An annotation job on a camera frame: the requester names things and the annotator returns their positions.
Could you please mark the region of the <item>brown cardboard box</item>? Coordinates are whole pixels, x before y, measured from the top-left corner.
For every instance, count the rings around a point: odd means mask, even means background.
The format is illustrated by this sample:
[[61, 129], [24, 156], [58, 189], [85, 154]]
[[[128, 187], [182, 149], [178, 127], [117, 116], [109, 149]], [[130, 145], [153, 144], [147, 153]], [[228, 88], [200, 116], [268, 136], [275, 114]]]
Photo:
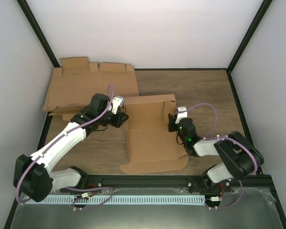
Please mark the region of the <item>brown cardboard box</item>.
[[129, 175], [180, 170], [188, 155], [168, 131], [168, 115], [176, 108], [174, 94], [127, 97], [124, 111], [129, 116], [122, 125], [127, 137], [128, 163], [120, 170]]

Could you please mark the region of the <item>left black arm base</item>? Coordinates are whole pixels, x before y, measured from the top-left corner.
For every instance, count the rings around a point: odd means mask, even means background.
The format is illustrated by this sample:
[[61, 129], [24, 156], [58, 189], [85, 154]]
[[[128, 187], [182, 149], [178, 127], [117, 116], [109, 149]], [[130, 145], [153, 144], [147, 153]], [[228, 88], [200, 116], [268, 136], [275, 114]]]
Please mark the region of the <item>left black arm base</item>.
[[102, 177], [97, 175], [83, 176], [79, 183], [72, 187], [72, 189], [62, 188], [61, 193], [64, 192], [83, 192], [84, 189], [97, 188], [102, 186]]

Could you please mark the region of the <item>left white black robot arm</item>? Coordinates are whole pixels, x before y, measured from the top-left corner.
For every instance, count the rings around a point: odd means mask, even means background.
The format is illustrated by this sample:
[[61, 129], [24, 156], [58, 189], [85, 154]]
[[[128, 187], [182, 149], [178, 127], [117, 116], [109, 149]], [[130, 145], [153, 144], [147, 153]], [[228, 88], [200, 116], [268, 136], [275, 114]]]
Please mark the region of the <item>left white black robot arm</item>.
[[90, 104], [75, 114], [47, 145], [30, 156], [19, 156], [13, 179], [16, 200], [24, 202], [20, 199], [20, 193], [25, 194], [28, 200], [40, 202], [51, 192], [63, 188], [84, 192], [88, 187], [86, 172], [78, 167], [56, 172], [53, 168], [75, 145], [97, 131], [99, 126], [121, 127], [129, 118], [121, 110], [124, 101], [120, 96], [95, 94]]

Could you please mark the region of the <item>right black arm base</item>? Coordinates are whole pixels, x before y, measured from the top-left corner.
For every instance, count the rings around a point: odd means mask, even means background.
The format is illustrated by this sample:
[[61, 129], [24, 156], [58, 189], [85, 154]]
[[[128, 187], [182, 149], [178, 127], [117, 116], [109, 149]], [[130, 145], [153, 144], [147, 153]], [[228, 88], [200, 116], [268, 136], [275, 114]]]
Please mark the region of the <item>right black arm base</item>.
[[189, 193], [211, 195], [231, 192], [231, 187], [226, 185], [226, 180], [213, 183], [207, 175], [188, 176], [186, 183]]

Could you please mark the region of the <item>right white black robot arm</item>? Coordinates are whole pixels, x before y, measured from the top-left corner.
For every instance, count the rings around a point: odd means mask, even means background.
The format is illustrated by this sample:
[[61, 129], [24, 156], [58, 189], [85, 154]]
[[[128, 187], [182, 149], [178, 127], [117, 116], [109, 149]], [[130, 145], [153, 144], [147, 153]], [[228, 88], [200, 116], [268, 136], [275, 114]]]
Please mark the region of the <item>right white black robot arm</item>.
[[168, 115], [168, 131], [176, 132], [176, 139], [182, 141], [180, 145], [188, 155], [221, 158], [222, 163], [203, 173], [202, 186], [207, 192], [214, 192], [224, 180], [242, 180], [255, 174], [265, 161], [262, 154], [238, 131], [225, 136], [201, 138], [193, 120], [181, 114]]

